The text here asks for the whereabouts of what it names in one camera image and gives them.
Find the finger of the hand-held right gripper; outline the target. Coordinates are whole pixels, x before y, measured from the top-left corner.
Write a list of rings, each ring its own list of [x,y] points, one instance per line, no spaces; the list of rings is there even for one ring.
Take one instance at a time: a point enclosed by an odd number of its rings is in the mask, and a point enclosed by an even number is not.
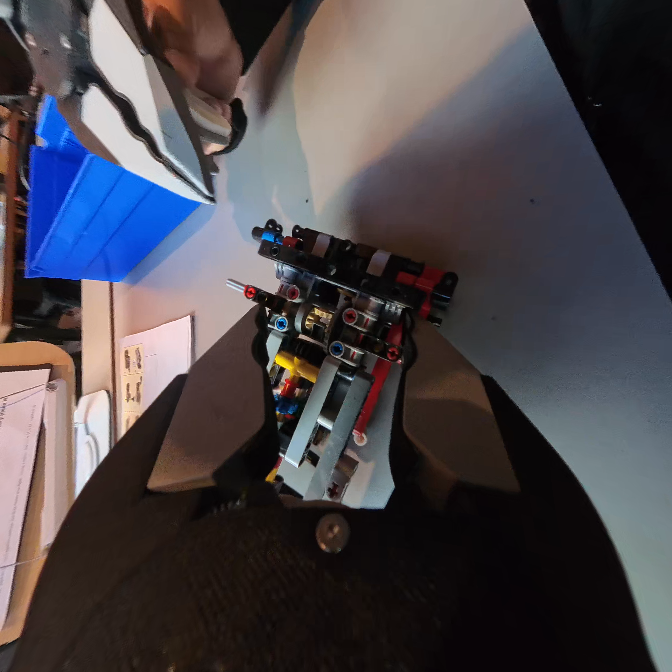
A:
[[[154,55],[126,1],[92,1],[89,55],[100,81],[87,89],[87,125],[124,169],[177,195],[213,195],[182,82]]]
[[[139,132],[130,129],[122,112],[98,85],[89,86],[82,95],[72,92],[57,98],[56,103],[70,129],[91,153],[175,195],[200,204],[215,204],[212,177],[202,151],[197,150],[171,105],[167,109],[167,129],[161,115],[150,113],[150,123],[158,122],[155,137],[142,126]]]

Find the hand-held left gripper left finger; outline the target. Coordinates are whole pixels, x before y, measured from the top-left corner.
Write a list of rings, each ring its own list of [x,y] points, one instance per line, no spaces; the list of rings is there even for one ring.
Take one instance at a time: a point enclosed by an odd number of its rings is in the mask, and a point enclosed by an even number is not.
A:
[[[279,457],[267,313],[254,306],[192,365],[148,479],[151,491],[243,491]]]

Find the blue plastic bin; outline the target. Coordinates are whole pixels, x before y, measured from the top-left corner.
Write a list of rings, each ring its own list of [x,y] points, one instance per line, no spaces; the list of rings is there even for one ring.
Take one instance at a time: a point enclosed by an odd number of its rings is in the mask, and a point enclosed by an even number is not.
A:
[[[90,153],[53,96],[29,152],[27,278],[121,281],[199,207]]]

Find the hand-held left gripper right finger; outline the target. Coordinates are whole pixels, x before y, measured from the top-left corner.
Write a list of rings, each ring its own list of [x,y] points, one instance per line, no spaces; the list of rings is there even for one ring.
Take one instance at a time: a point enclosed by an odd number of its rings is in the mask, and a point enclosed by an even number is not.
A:
[[[448,494],[465,486],[519,494],[482,375],[426,320],[408,323],[394,402],[394,493]]]

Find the toy brick car chassis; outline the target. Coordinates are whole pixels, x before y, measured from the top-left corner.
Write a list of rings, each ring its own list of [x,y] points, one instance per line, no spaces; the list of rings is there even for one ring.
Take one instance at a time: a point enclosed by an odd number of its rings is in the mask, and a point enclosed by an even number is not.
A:
[[[458,274],[380,248],[269,219],[251,236],[274,264],[274,292],[227,286],[265,309],[267,373],[279,458],[268,480],[304,500],[340,503],[392,371],[408,359],[406,332],[439,327]]]

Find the printed instruction sheet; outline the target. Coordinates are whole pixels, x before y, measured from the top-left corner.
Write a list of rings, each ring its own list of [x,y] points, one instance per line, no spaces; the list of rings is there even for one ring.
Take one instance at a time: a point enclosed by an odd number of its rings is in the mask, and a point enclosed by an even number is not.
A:
[[[1,369],[1,627],[9,612],[50,365]]]

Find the person's right hand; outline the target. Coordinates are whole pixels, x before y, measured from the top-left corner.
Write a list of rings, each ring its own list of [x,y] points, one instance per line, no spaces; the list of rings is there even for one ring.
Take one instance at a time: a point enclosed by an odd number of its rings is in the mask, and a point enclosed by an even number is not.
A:
[[[143,1],[145,25],[195,96],[233,125],[250,1]]]

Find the wooden document stand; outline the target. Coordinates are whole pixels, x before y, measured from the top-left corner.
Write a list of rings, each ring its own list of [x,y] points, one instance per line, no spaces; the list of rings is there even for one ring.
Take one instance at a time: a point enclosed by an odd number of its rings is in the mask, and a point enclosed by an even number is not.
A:
[[[1,369],[50,365],[26,517],[1,645],[18,639],[39,575],[78,494],[111,448],[106,392],[75,405],[75,365],[58,346],[43,342],[1,344]]]

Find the toy building instruction booklet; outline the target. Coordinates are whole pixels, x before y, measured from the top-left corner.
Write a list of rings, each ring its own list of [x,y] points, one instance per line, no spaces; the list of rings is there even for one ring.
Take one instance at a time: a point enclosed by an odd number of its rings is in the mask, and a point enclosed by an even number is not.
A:
[[[179,375],[194,361],[194,318],[191,315],[120,340],[120,435],[126,433]]]

